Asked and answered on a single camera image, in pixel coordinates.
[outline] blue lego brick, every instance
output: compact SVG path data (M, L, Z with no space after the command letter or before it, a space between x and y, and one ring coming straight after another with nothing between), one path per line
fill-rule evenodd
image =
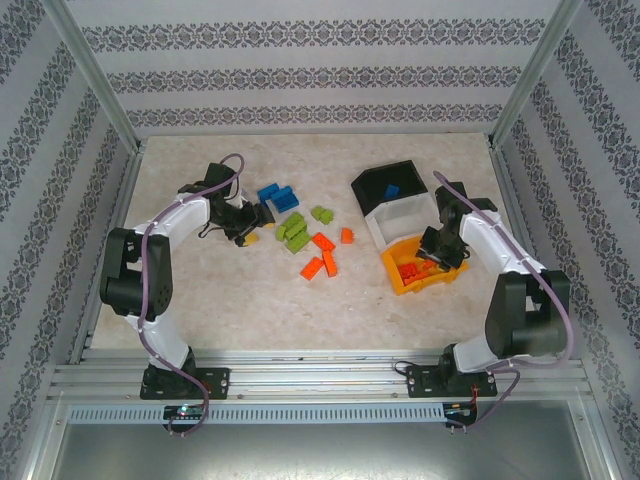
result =
M258 198L260 199L260 203L266 203L267 200L271 198L271 196L280 190L280 187L277 183L272 183L268 187L264 187L262 190L258 190Z
M384 198L393 198L398 195L400 191L400 187L396 187L395 185L389 184L387 187L387 191L384 193Z
M297 207L300 203L297 197L293 194L291 187L284 187L271 196L271 201L276 206L278 213L286 212L294 207Z

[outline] beige tabletop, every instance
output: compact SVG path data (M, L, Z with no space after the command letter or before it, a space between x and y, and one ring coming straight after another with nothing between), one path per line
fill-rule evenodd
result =
M192 233L172 254L177 327L195 348L233 350L441 348L483 329L495 284L473 254L469 270L449 285L396 296L350 183L364 169L412 159L430 192L440 170L465 183L470 196L489 197L507 223L502 197L481 134L248 135L153 137L147 145L126 220L146 221L184 184L202 180L210 162L231 152L246 158L242 186L251 195L271 183L291 185L309 232L337 247L339 273L311 281L300 270L319 249L292 255L274 230L238 248L222 232ZM310 210L322 205L335 219L324 226ZM274 211L278 224L292 211ZM347 226L353 245L339 243ZM91 348L142 348L135 331L103 306Z

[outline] yellow tray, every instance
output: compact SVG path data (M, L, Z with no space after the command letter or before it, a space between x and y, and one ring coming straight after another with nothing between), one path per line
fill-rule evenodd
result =
M382 261L389 272L391 284L393 285L393 290L396 292L396 295L402 295L407 292L416 293L424 287L428 287L429 285L434 285L436 283L451 283L458 277L460 272L464 272L469 268L467 262L462 262L460 268L452 268L448 272L443 271L439 267L432 267L427 270L427 273L429 274L427 278L416 280L409 285L405 285L402 277L400 276L400 272L398 271L399 266L413 263L418 267L418 271L423 271L422 265L425 261L422 258L416 257L416 252L418 251L418 248L420 248L420 239L421 237L407 238L406 240L402 240L392 245L382 253Z

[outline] enclosure wall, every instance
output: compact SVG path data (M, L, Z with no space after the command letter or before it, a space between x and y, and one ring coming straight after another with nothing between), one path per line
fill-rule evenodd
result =
M571 278L623 478L640 477L639 7L580 7L502 145L535 253Z
M141 137L489 132L558 0L73 0Z
M42 5L0 3L0 479L66 363L128 154Z

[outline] green lego brick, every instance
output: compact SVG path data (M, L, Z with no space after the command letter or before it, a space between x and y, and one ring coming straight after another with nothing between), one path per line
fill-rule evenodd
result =
M276 240L279 242L284 242L284 234L287 231L287 227L284 225L280 225L276 230Z
M294 255L304 248L311 241L311 236L307 232L300 232L287 242L287 249Z
M307 231L307 222L302 220L301 222L296 223L293 227L287 228L287 231L284 232L284 238L286 238L287 240L291 240L300 232L306 232L306 231Z
M317 221L320 221L320 217L322 216L323 212L324 212L324 208L318 205L317 207L314 207L311 210L311 216L315 218Z
M304 222L304 217L300 215L298 212L294 212L292 215L289 216L289 218L287 218L284 222L282 222L282 226L287 230L289 230L299 221Z
M325 225L329 225L333 221L333 212L331 210L325 210L320 215L320 221Z

